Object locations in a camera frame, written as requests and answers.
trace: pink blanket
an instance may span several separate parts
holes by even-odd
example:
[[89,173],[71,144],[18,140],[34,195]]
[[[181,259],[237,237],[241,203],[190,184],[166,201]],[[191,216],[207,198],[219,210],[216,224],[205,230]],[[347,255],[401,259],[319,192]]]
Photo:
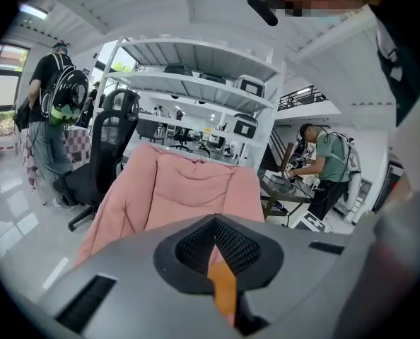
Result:
[[[143,143],[100,204],[76,265],[122,237],[212,213],[263,221],[253,168],[191,160]],[[210,264],[220,260],[215,250]]]

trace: table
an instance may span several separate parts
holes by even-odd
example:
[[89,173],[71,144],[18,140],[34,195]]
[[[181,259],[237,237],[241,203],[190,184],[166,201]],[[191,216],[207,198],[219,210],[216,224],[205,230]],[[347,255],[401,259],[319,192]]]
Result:
[[[66,153],[71,155],[72,153],[81,152],[81,159],[86,159],[86,156],[91,151],[91,138],[88,130],[72,126],[67,132]],[[33,156],[33,143],[28,135],[28,129],[21,131],[20,147],[21,160],[28,174],[28,183],[34,188],[37,167]]]
[[[267,192],[269,200],[265,205],[262,204],[262,209],[264,212],[264,219],[268,216],[286,216],[287,217],[287,226],[290,216],[293,215],[303,203],[309,203],[310,198],[314,196],[313,191],[310,187],[307,187],[304,184],[298,185],[291,183],[287,179],[277,179],[273,181],[272,179],[259,175],[260,186]],[[291,211],[280,211],[274,210],[274,203],[276,200],[279,201],[288,201],[296,202],[298,205]]]

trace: chair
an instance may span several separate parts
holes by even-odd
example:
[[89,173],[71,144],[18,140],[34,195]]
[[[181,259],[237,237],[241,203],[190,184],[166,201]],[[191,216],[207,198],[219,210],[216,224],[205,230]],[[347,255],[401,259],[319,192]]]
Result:
[[188,134],[188,132],[190,131],[189,128],[182,128],[182,127],[177,127],[176,128],[176,133],[174,135],[174,139],[176,141],[179,141],[179,144],[176,145],[172,145],[171,148],[178,148],[180,150],[184,149],[189,153],[192,153],[193,150],[190,150],[186,144],[187,142],[192,142],[194,139]]
[[149,138],[150,142],[161,141],[161,144],[165,144],[166,135],[158,135],[156,134],[158,127],[160,124],[157,121],[149,121],[147,119],[140,119],[138,121],[138,126],[136,130],[138,131],[139,138],[142,139],[143,137]]
[[124,150],[136,128],[139,95],[127,89],[112,91],[110,95],[124,93],[121,110],[105,110],[95,118],[89,163],[75,171],[64,173],[60,165],[53,163],[47,169],[59,176],[53,187],[71,206],[89,205],[69,222],[69,230],[92,213],[97,212],[111,184],[116,180],[117,166],[121,164]]
[[[101,203],[75,265],[123,237],[212,213],[264,221],[252,167],[193,160],[141,143]],[[214,250],[209,263],[222,260]]]

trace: ceiling light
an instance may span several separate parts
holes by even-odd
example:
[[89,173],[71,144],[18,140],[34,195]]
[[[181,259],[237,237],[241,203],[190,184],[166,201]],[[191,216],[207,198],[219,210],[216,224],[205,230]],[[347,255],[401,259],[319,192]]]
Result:
[[41,18],[42,20],[44,20],[47,17],[47,13],[45,13],[44,11],[38,8],[35,8],[33,6],[26,5],[26,4],[21,4],[19,10],[24,13],[37,16],[38,18]]
[[299,90],[298,92],[296,92],[296,94],[306,93],[306,92],[308,92],[309,90],[310,90],[310,88],[306,88],[306,89],[303,89],[303,90]]

